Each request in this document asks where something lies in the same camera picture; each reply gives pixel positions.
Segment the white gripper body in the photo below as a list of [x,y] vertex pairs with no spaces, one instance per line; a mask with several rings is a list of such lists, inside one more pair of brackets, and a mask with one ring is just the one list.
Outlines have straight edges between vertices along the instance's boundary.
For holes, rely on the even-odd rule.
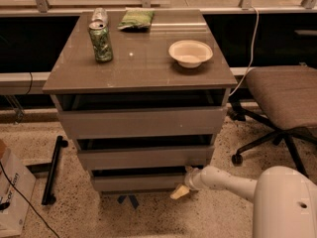
[[191,190],[201,190],[203,188],[201,171],[193,167],[186,167],[185,170],[184,184]]

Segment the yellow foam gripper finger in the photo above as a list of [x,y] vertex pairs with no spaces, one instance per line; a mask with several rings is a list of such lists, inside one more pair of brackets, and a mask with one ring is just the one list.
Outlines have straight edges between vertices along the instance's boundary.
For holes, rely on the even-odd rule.
[[184,184],[179,184],[176,189],[171,193],[170,198],[177,200],[185,195],[187,195],[190,192],[190,189],[184,185]]

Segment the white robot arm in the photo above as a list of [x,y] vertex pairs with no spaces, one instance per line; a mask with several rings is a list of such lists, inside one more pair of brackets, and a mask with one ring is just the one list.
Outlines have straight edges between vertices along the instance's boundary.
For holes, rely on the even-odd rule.
[[253,238],[317,238],[317,185],[294,169],[276,166],[251,179],[214,166],[189,168],[170,197],[202,189],[228,190],[251,202]]

